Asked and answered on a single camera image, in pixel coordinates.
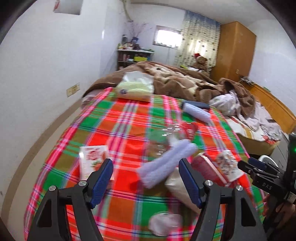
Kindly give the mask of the person's right hand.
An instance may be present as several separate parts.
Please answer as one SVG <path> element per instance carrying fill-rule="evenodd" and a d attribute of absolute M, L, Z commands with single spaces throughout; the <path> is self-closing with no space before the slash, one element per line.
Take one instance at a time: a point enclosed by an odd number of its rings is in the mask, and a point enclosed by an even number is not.
<path fill-rule="evenodd" d="M 264 229 L 283 227 L 291 218 L 295 217 L 295 204 L 288 201 L 279 202 L 275 197 L 267 194 L 263 199 L 262 215 Z"/>

